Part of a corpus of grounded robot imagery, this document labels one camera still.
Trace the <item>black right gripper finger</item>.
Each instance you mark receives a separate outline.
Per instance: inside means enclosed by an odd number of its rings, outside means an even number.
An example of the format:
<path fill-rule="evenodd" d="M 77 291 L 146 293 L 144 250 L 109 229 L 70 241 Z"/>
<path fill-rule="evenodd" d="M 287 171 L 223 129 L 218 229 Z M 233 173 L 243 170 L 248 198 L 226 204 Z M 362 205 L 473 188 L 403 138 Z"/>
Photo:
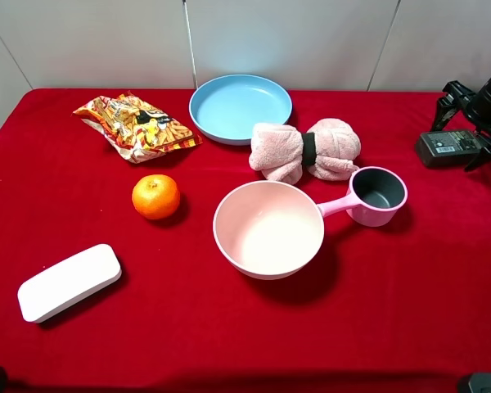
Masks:
<path fill-rule="evenodd" d="M 435 118 L 431 125 L 431 132 L 444 130 L 449 121 L 460 111 L 456 98 L 451 93 L 446 93 L 436 102 Z"/>
<path fill-rule="evenodd" d="M 479 152 L 474 156 L 469 164 L 464 168 L 465 171 L 473 171 L 480 166 L 491 162 L 491 138 L 476 137 L 480 145 Z"/>

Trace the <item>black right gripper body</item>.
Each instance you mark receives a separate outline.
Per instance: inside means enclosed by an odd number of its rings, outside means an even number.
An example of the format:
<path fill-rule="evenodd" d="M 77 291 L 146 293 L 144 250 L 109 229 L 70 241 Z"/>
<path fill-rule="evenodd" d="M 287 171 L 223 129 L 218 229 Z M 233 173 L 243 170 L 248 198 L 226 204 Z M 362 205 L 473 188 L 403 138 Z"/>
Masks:
<path fill-rule="evenodd" d="M 477 132 L 491 137 L 491 80 L 477 93 L 456 80 L 448 82 L 443 92 L 451 93 L 456 98 L 460 112 Z"/>

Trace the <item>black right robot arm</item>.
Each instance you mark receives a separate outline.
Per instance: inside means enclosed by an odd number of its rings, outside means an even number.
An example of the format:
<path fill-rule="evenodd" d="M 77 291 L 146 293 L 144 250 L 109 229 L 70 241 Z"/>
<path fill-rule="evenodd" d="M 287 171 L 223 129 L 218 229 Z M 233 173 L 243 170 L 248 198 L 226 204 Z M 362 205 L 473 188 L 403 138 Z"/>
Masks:
<path fill-rule="evenodd" d="M 461 113 L 475 126 L 478 134 L 491 140 L 491 77 L 478 92 L 457 80 L 447 82 L 442 92 L 444 95 L 436 102 L 431 131 L 442 131 L 457 113 Z"/>

